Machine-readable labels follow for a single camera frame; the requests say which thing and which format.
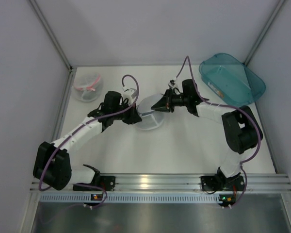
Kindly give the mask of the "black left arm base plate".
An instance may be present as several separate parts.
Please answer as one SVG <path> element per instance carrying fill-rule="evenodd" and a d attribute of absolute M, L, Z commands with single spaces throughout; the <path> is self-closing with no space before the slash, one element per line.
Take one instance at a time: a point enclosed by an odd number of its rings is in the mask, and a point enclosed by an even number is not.
<path fill-rule="evenodd" d="M 79 185 L 73 185 L 73 191 L 92 191 L 92 190 L 97 190 L 97 188 L 93 188 L 92 186 L 97 186 L 99 188 L 104 189 L 105 191 L 112 191 L 115 187 L 115 176 L 109 176 L 109 175 L 100 175 L 97 178 L 94 178 L 94 180 L 89 183 L 81 183 L 82 186 Z"/>

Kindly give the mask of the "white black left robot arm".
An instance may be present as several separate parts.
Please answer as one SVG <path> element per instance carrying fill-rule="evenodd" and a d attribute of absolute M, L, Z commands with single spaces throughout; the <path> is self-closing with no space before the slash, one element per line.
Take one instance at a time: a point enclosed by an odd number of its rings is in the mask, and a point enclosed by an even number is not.
<path fill-rule="evenodd" d="M 90 165 L 78 167 L 72 158 L 95 136 L 104 132 L 116 120 L 132 125 L 141 122 L 136 109 L 139 92 L 130 88 L 124 93 L 108 91 L 98 108 L 88 113 L 76 128 L 51 142 L 43 142 L 37 152 L 33 176 L 39 184 L 62 190 L 69 184 L 95 184 L 99 170 Z"/>

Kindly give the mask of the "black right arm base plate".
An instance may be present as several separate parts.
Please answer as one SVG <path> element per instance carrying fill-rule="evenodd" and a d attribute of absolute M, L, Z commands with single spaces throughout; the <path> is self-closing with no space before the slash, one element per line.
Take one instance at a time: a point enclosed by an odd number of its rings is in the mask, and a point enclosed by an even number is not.
<path fill-rule="evenodd" d="M 218 175 L 202 176 L 201 189 L 205 192 L 212 193 L 218 191 L 243 191 L 244 179 L 241 175 L 226 178 Z"/>

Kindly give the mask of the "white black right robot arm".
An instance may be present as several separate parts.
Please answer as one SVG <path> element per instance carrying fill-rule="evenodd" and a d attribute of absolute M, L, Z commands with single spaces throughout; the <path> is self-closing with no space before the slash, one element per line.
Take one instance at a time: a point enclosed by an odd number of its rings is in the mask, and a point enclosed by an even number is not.
<path fill-rule="evenodd" d="M 202 190 L 213 193 L 235 187 L 238 191 L 243 191 L 243 155 L 245 151 L 255 148 L 261 142 L 262 131 L 249 106 L 235 109 L 219 104 L 207 104 L 197 93 L 196 87 L 195 81 L 186 79 L 182 82 L 182 91 L 170 87 L 151 109 L 172 113 L 175 107 L 186 107 L 187 111 L 196 117 L 221 124 L 229 150 L 214 175 L 201 177 Z"/>

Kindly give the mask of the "blue-trimmed white mesh laundry bag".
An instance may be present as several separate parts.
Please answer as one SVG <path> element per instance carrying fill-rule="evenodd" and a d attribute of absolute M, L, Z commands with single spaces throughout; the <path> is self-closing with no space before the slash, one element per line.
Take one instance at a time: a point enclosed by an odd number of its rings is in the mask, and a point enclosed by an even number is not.
<path fill-rule="evenodd" d="M 139 130 L 149 131 L 160 127 L 164 122 L 164 113 L 152 110 L 151 107 L 156 104 L 162 94 L 155 94 L 144 98 L 137 106 L 137 112 L 142 121 L 135 124 Z"/>

